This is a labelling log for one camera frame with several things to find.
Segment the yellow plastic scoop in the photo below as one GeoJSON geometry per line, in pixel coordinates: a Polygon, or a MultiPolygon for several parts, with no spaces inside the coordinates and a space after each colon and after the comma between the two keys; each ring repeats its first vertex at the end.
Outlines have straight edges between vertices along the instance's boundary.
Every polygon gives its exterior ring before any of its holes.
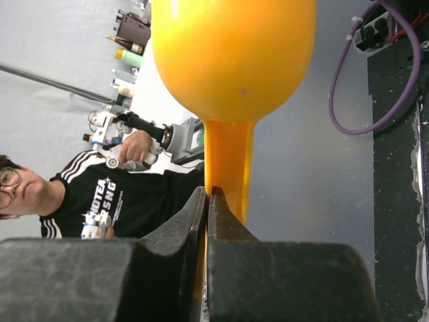
{"type": "Polygon", "coordinates": [[[304,79],[315,1],[154,1],[151,43],[170,94],[204,125],[205,189],[247,220],[258,121],[304,79]]]}

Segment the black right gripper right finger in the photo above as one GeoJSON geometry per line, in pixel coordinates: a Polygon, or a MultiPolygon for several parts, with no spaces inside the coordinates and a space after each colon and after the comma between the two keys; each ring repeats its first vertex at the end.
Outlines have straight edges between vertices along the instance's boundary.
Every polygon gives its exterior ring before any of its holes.
{"type": "Polygon", "coordinates": [[[222,188],[215,186],[208,205],[208,240],[212,242],[258,242],[230,210],[222,188]]]}

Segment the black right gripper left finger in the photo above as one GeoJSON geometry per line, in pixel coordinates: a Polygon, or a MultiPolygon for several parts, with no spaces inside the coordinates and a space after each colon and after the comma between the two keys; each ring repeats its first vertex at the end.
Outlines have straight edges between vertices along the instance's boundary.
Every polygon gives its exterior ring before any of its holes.
{"type": "Polygon", "coordinates": [[[204,271],[206,192],[140,240],[145,251],[139,287],[141,321],[199,321],[204,271]]]}

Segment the person's hand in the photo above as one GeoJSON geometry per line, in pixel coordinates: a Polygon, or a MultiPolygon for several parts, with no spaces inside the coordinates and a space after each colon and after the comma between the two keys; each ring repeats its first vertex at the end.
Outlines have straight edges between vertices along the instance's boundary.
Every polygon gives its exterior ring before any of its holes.
{"type": "Polygon", "coordinates": [[[119,168],[128,161],[143,162],[150,152],[153,141],[143,130],[136,130],[123,141],[119,152],[119,168]]]}

